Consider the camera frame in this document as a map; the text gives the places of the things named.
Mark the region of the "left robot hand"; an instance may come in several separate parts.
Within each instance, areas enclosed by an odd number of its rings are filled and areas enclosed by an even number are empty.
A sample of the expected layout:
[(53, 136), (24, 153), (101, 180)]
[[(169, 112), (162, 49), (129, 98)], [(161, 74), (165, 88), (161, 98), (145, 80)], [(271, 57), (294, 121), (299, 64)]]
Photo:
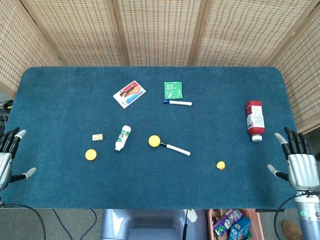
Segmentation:
[(25, 129), (14, 128), (7, 133), (0, 134), (0, 190), (4, 190), (9, 183), (18, 182), (30, 178), (37, 168), (33, 167), (27, 172), (12, 175), (13, 162), (19, 148), (20, 141), (26, 135)]

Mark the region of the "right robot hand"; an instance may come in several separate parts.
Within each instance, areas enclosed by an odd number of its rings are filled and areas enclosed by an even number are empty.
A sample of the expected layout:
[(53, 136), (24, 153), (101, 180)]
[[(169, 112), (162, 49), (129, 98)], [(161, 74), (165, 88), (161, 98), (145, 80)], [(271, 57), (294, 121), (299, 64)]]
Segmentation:
[(311, 153), (307, 139), (302, 133), (297, 133), (284, 127), (287, 138), (275, 133), (280, 142), (286, 162), (287, 173), (277, 170), (268, 164), (267, 168), (276, 177), (288, 181), (290, 186), (298, 192), (315, 191), (320, 187), (316, 158)]

